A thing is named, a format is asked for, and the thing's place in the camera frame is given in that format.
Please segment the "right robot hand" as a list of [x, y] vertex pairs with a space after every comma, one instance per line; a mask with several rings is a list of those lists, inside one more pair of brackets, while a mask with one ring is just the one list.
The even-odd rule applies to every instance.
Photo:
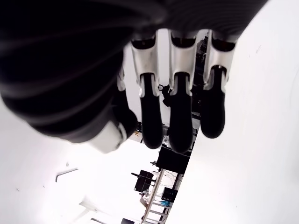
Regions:
[[225, 85], [236, 43], [264, 0], [3, 0], [0, 96], [41, 134], [82, 143], [100, 137], [112, 151], [136, 129], [124, 84], [130, 44], [139, 85], [142, 134], [160, 147], [157, 33], [169, 32], [169, 139], [177, 153], [192, 143], [192, 86], [199, 31], [207, 29], [201, 130], [225, 125]]

